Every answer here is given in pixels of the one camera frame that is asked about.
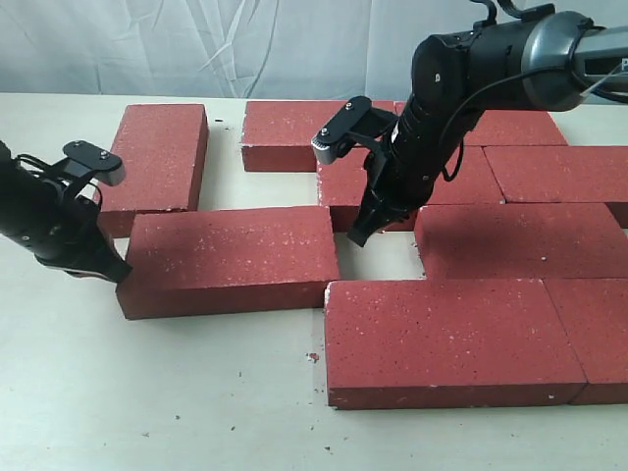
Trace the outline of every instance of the table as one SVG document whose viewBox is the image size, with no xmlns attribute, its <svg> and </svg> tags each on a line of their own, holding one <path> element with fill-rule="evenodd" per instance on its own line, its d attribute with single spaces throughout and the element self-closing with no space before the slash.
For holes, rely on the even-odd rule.
<svg viewBox="0 0 628 471">
<path fill-rule="evenodd" d="M 200 209 L 316 204 L 312 174 L 241 169 L 243 100 L 0 94 L 0 138 L 54 162 L 71 140 L 109 147 L 126 105 L 170 102 L 207 105 Z M 553 116 L 571 144 L 628 144 L 628 107 Z M 416 278 L 413 241 L 340 236 L 343 274 Z M 321 310 L 130 322 L 109 284 L 43 269 L 4 238 L 0 260 L 3 471 L 628 467 L 628 406 L 335 411 Z"/>
</svg>

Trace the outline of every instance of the white table surface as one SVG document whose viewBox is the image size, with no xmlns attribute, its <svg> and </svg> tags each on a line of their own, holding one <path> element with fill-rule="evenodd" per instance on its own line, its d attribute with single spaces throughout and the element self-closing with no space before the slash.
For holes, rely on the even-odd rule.
<svg viewBox="0 0 628 471">
<path fill-rule="evenodd" d="M 140 102 L 207 105 L 201 209 L 316 204 L 312 174 L 243 171 L 239 100 L 0 94 L 0 139 L 53 162 L 74 139 L 109 147 Z M 628 144 L 628 107 L 555 119 L 572 144 Z M 359 250 L 340 236 L 342 271 L 419 277 L 413 241 Z M 112 285 L 44 269 L 4 238 L 0 260 L 2 471 L 628 469 L 627 406 L 335 411 L 320 310 L 130 322 Z"/>
</svg>

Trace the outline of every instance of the white backdrop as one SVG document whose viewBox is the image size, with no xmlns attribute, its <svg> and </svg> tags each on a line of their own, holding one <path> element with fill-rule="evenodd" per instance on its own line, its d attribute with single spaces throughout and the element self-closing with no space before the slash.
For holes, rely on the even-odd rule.
<svg viewBox="0 0 628 471">
<path fill-rule="evenodd" d="M 625 0 L 554 3 L 628 23 Z M 417 44 L 485 16 L 468 0 L 0 0 L 0 91 L 401 100 Z"/>
</svg>

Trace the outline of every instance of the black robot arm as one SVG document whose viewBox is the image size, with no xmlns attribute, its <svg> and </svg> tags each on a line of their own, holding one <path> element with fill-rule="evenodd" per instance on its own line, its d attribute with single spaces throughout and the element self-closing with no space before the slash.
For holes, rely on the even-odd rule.
<svg viewBox="0 0 628 471">
<path fill-rule="evenodd" d="M 80 192 L 92 179 L 119 184 L 123 162 L 84 141 L 63 150 L 66 158 L 48 165 L 29 155 L 13 158 L 0 141 L 0 234 L 45 267 L 119 283 L 131 267 L 98 227 L 102 198 L 96 203 Z"/>
<path fill-rule="evenodd" d="M 464 136 L 487 110 L 568 111 L 588 94 L 620 103 L 628 91 L 628 28 L 606 29 L 552 4 L 516 9 L 516 21 L 488 17 L 472 29 L 434 34 L 412 59 L 412 92 L 398 117 L 366 97 L 349 100 L 313 137 L 318 160 L 330 165 L 356 142 L 369 148 L 367 184 L 348 237 L 360 246 L 376 231 L 407 219 L 430 200 L 436 180 L 452 181 L 462 163 Z M 457 152 L 454 170 L 446 165 Z"/>
</svg>

